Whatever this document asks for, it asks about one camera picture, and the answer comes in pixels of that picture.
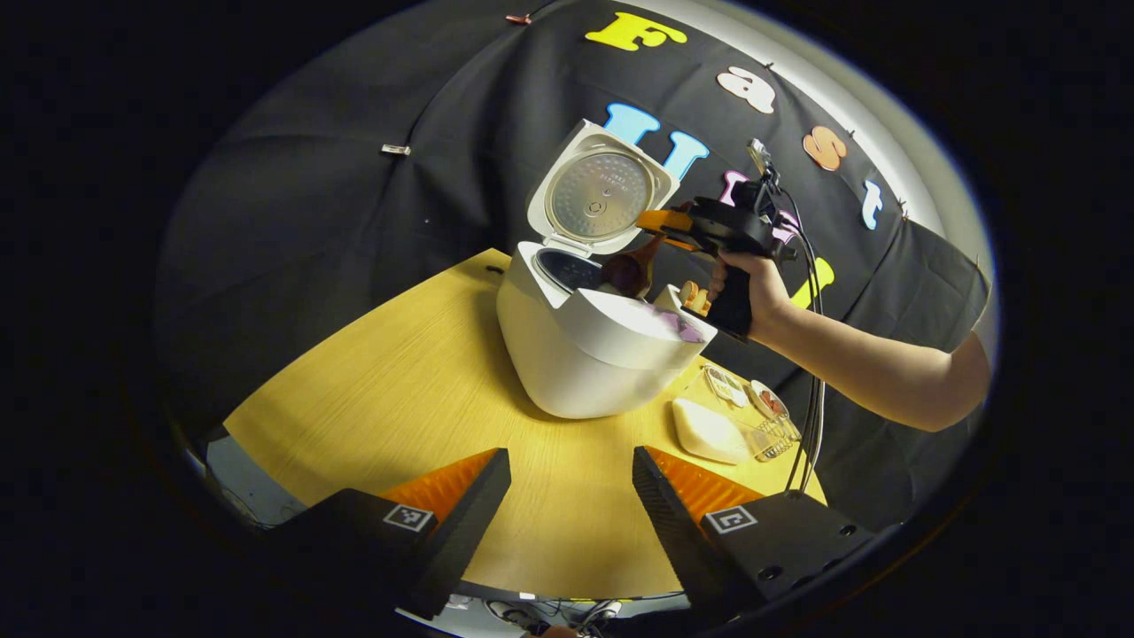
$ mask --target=cable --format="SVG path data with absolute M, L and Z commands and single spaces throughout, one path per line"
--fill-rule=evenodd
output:
M 564 599 L 562 598 L 552 598 L 550 601 L 536 601 L 538 605 L 547 605 L 549 607 L 551 606 L 552 602 L 556 603 L 556 610 L 553 612 L 548 612 L 548 611 L 544 610 L 544 612 L 548 614 L 548 618 L 556 618 L 557 615 L 560 615 L 562 613 L 562 610 L 564 610 Z
M 792 202 L 792 207 L 794 209 L 796 218 L 798 219 L 798 216 L 799 216 L 799 209 L 795 204 L 795 199 L 792 198 L 792 194 L 788 193 L 787 190 L 782 190 L 782 192 L 787 195 L 788 199 Z M 818 287 L 818 283 L 819 283 L 819 271 L 818 271 L 818 269 L 815 266 L 815 262 L 816 262 L 815 248 L 814 248 L 814 246 L 811 245 L 811 239 L 809 239 L 807 235 L 804 233 L 802 226 L 796 224 L 795 228 L 799 231 L 799 238 L 803 240 L 803 244 L 804 244 L 804 246 L 806 248 L 806 252 L 809 253 L 809 260 L 811 262 L 811 270 L 812 270 L 812 272 L 815 275 L 815 283 L 816 283 L 816 287 Z M 822 297 L 821 290 L 819 290 L 819 289 L 815 290 L 815 311 L 819 314 L 823 314 L 823 297 Z M 823 425 L 824 425 L 824 417 L 827 415 L 826 403 L 827 403 L 827 383 L 820 381 L 819 382 L 818 418 L 816 418 L 816 423 L 813 424 L 814 425 L 814 429 L 815 429 L 815 433 L 813 434 L 813 443 L 812 443 L 813 449 L 809 449 L 809 451 L 807 451 L 809 461 L 810 462 L 807 463 L 807 466 L 804 467 L 804 474 L 803 474 L 803 478 L 801 479 L 801 486 L 799 486 L 799 491 L 801 492 L 804 492 L 804 491 L 807 490 L 807 483 L 810 482 L 811 476 L 813 474 L 815 474 L 814 473 L 815 465 L 819 462 L 819 452 L 820 452 L 820 450 L 822 449 L 822 445 L 823 445 Z
M 795 228 L 798 230 L 799 238 L 804 243 L 804 250 L 807 254 L 809 265 L 815 275 L 815 284 L 818 287 L 818 269 L 815 267 L 814 246 L 811 245 L 811 240 L 803 232 L 802 228 L 799 228 L 798 226 L 795 226 Z M 815 312 L 820 314 L 823 313 L 822 304 L 823 304 L 822 294 L 816 291 L 814 296 Z M 819 380 L 814 375 L 812 375 L 812 381 L 819 382 Z M 819 449 L 822 445 L 822 431 L 823 431 L 823 417 L 824 417 L 823 403 L 826 399 L 827 399 L 827 384 L 823 382 L 819 382 L 818 397 L 813 392 L 812 401 L 814 403 L 809 405 L 809 410 L 807 410 L 809 422 L 805 425 L 805 429 L 807 431 L 806 441 L 804 442 L 804 445 L 801 446 L 801 451 L 804 449 L 807 451 L 807 462 L 804 465 L 803 475 L 799 480 L 801 492 L 804 492 L 807 488 L 807 484 L 810 483 L 811 476 L 814 474 L 815 462 L 819 458 Z
M 787 193 L 786 190 L 782 190 L 782 192 L 785 194 L 787 194 L 788 197 L 790 198 L 790 193 Z M 804 243 L 804 250 L 803 252 L 804 252 L 804 257 L 807 261 L 807 291 L 811 294 L 811 297 L 813 299 L 815 299 L 815 309 L 818 311 L 819 309 L 819 277 L 818 277 L 818 272 L 815 271 L 814 253 L 811 249 L 809 249 L 810 248 L 810 243 L 806 241 L 806 239 L 805 239 L 805 237 L 803 235 L 803 229 L 802 228 L 799 228 L 797 224 L 792 223 L 788 220 L 784 220 L 782 223 L 785 226 L 787 226 L 789 229 L 795 230 L 796 233 L 799 236 L 799 240 Z M 812 431 L 814 429 L 814 418 L 815 418 L 815 414 L 814 414 L 814 411 L 815 411 L 815 402 L 819 400 L 819 388 L 818 388 L 818 384 L 815 383 L 816 381 L 818 380 L 815 378 L 815 376 L 812 375 L 811 376 L 811 392 L 810 392 L 810 395 L 807 398 L 807 414 L 806 414 L 806 416 L 804 417 L 804 420 L 803 420 L 803 432 L 801 433 L 801 437 L 799 437 L 799 448 L 795 452 L 795 461 L 792 463 L 792 473 L 790 473 L 790 475 L 788 475 L 787 486 L 784 488 L 785 491 L 792 490 L 792 483 L 795 480 L 795 473 L 798 470 L 799 460 L 803 457 L 803 451 L 809 448 L 810 441 L 812 439 Z
M 806 233 L 803 231 L 803 222 L 799 221 L 799 206 L 795 203 L 795 197 L 792 196 L 785 188 L 779 188 L 779 192 L 787 196 L 788 201 L 792 202 L 792 209 L 795 213 L 795 222 L 792 220 L 782 220 L 781 223 L 788 229 L 795 230 L 799 236 L 799 240 L 804 245 L 804 254 L 807 258 L 807 288 L 812 295 L 813 305 L 815 312 L 823 314 L 823 300 L 822 294 L 819 286 L 819 271 L 816 267 L 816 257 L 814 246 L 811 245 L 811 240 L 807 238 Z M 804 463 L 803 471 L 799 479 L 799 491 L 805 492 L 807 484 L 810 483 L 811 476 L 814 474 L 815 463 L 819 460 L 819 452 L 822 448 L 823 441 L 823 420 L 826 417 L 824 403 L 827 400 L 827 384 L 820 381 L 818 377 L 812 375 L 812 388 L 807 403 L 807 415 L 804 420 L 804 428 L 799 441 L 799 449 L 796 451 L 795 462 L 792 465 L 792 473 L 788 476 L 787 487 L 785 491 L 792 490 L 792 483 L 795 480 L 795 473 L 798 468 L 801 457 L 803 451 L 807 451 L 807 462 Z
M 662 598 L 676 598 L 684 595 L 685 592 L 674 592 L 672 594 L 662 594 L 660 596 L 641 596 L 637 598 L 631 598 L 631 601 L 661 601 Z

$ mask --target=lid hinge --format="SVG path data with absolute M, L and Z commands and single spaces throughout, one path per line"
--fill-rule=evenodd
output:
M 543 239 L 543 245 L 564 248 L 576 253 L 579 256 L 591 256 L 591 253 L 594 252 L 591 244 L 579 241 L 578 239 L 572 239 L 570 237 L 565 237 L 559 232 L 553 232 L 550 237 Z

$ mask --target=rice cooker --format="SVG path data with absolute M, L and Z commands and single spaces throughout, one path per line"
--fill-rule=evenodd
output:
M 602 291 L 601 265 L 637 236 L 678 179 L 606 128 L 582 120 L 527 199 L 543 243 L 521 241 L 497 295 L 519 381 L 542 410 L 589 419 L 635 410 L 669 386 L 717 335 L 667 284 L 653 303 Z

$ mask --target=metal inner lid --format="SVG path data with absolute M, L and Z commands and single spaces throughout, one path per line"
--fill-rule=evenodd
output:
M 634 226 L 653 196 L 653 180 L 636 159 L 600 151 L 564 167 L 550 190 L 551 223 L 568 236 L 590 241 Z
M 596 289 L 602 284 L 602 266 L 559 248 L 540 248 L 535 264 L 552 281 L 568 292 L 578 288 Z

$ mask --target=rice cooker lid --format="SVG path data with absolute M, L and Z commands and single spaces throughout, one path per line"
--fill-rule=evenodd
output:
M 604 146 L 585 151 L 559 168 L 544 207 L 558 233 L 591 244 L 633 228 L 653 201 L 654 188 L 645 163 Z

